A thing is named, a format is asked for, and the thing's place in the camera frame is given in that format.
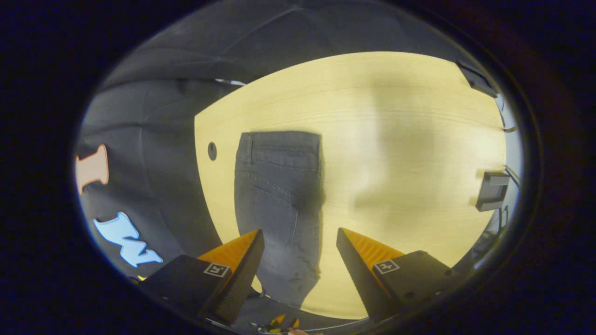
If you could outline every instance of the jeans seam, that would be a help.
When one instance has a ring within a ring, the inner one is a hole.
[[[254,150],[273,150],[273,151],[293,151],[295,153],[306,153],[306,154],[316,155],[315,150],[308,150],[308,148],[305,148],[304,150],[297,150],[294,148],[287,148],[287,147],[268,147],[268,146],[264,146],[264,145],[257,145],[253,149]]]
[[[297,210],[297,208],[296,208],[295,206],[293,206],[291,203],[289,203],[289,202],[287,202],[287,201],[284,201],[283,199],[281,199],[281,198],[279,198],[279,197],[275,196],[275,194],[272,194],[272,193],[270,193],[270,192],[267,192],[267,191],[265,191],[265,190],[263,190],[263,189],[259,188],[258,186],[254,186],[254,185],[253,185],[253,188],[255,188],[255,189],[256,189],[257,193],[262,193],[262,194],[265,194],[265,195],[267,195],[267,196],[272,196],[273,198],[275,198],[275,200],[276,200],[277,202],[281,202],[282,204],[286,205],[287,207],[290,207],[290,208],[292,208],[292,209],[296,209],[296,210]]]
[[[319,145],[319,148],[317,150],[317,159],[319,160],[319,166],[318,166],[318,174],[319,174],[319,180],[322,178],[322,170],[323,170],[323,155],[322,155],[322,151],[321,151],[321,147]]]
[[[295,207],[292,208],[296,211],[296,214],[294,215],[294,227],[292,228],[292,238],[290,239],[289,248],[292,248],[292,246],[294,245],[294,235],[296,235],[296,224],[298,223],[298,209],[296,209]]]
[[[241,175],[241,176],[245,176],[245,177],[252,178],[252,179],[255,179],[255,180],[258,180],[258,181],[262,181],[262,182],[264,182],[266,185],[268,185],[268,186],[270,186],[270,187],[273,187],[273,188],[274,188],[274,189],[276,189],[277,191],[279,191],[279,192],[281,192],[281,193],[283,193],[283,194],[285,194],[285,195],[287,195],[287,196],[289,196],[289,197],[292,197],[292,198],[297,198],[297,196],[296,196],[295,194],[293,194],[292,192],[290,192],[290,191],[286,190],[285,188],[281,188],[281,187],[279,187],[279,186],[275,185],[275,183],[274,183],[274,182],[272,182],[272,181],[270,181],[270,180],[268,180],[268,179],[266,179],[266,178],[263,178],[263,177],[261,177],[261,176],[259,176],[259,175],[255,174],[255,173],[252,173],[252,172],[246,172],[246,171],[237,171],[237,170],[236,170],[235,172],[236,172],[237,174]]]
[[[316,170],[318,170],[317,168],[291,167],[291,166],[287,166],[287,165],[266,162],[264,160],[258,160],[258,159],[255,159],[254,161],[255,162],[258,162],[258,163],[262,163],[262,164],[271,164],[271,165],[275,165],[275,166],[281,166],[282,168],[292,169],[292,170],[303,170],[303,171],[316,171]]]

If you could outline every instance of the light wood tabletop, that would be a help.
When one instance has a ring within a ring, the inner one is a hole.
[[[223,97],[196,115],[194,126],[201,184],[223,243],[239,236],[234,165],[240,135],[320,134],[320,279],[302,309],[328,317],[367,316],[336,247],[339,227],[404,253],[427,251],[453,266],[493,213],[474,207],[484,172],[505,165],[495,100],[471,89],[456,64],[404,52],[289,67]],[[253,287],[260,291],[256,278]]]

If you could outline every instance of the blue letter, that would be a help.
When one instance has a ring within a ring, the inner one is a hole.
[[[126,239],[126,237],[139,238],[138,231],[126,214],[119,212],[116,219],[106,222],[93,220],[93,223],[106,240],[122,246],[120,255],[128,264],[137,267],[141,263],[163,262],[153,250],[147,249],[144,254],[141,254],[147,246],[145,242]]]

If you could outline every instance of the gray jeans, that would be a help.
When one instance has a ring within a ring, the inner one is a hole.
[[[297,308],[318,279],[320,179],[319,135],[242,134],[234,181],[238,230],[263,230],[257,277],[268,296]]]

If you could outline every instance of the jeans back pocket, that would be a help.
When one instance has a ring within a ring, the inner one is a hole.
[[[298,209],[263,188],[252,186],[236,204],[240,234],[262,229],[265,246],[291,248],[298,219]]]

